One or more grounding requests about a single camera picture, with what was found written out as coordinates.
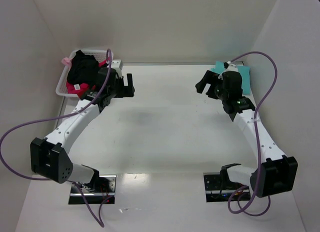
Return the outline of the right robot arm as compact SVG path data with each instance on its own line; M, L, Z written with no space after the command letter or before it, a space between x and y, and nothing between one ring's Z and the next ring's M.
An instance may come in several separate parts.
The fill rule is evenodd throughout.
M218 74L208 70L195 85L197 93L203 93L206 85L209 85L206 95L222 102L223 110L242 131L257 161L256 168L240 163L222 166L223 183L247 186L259 198L291 191L298 162L293 156L287 156L269 135L255 105L243 95L240 73L227 70Z

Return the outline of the black t shirt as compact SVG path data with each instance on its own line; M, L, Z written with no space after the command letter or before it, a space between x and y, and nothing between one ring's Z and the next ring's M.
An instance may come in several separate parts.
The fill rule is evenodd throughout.
M69 84L93 85L95 83L100 67L93 55L87 55L78 50L71 62L72 65L67 75Z

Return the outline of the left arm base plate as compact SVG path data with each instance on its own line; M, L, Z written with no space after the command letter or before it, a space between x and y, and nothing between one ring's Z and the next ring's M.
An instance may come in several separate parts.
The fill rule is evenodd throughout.
M85 199L90 205L101 204L106 200L105 204L115 203L115 192L116 192L116 182L117 176L112 175L100 175L101 184L96 188L90 188L83 183L77 183L79 189L72 184L68 199L69 205L84 205L84 199L81 192L83 193Z

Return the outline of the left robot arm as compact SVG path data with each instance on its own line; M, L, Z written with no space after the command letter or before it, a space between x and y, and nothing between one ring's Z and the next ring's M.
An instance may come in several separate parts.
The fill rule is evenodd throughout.
M31 170L59 184L82 184L90 191L106 186L106 179L100 177L97 169L73 163L69 152L83 130L110 104L111 99L132 98L134 93L132 74L127 74L125 85L115 69L102 68L97 73L95 85L85 91L78 101L73 116L66 118L45 138L36 137L31 142Z

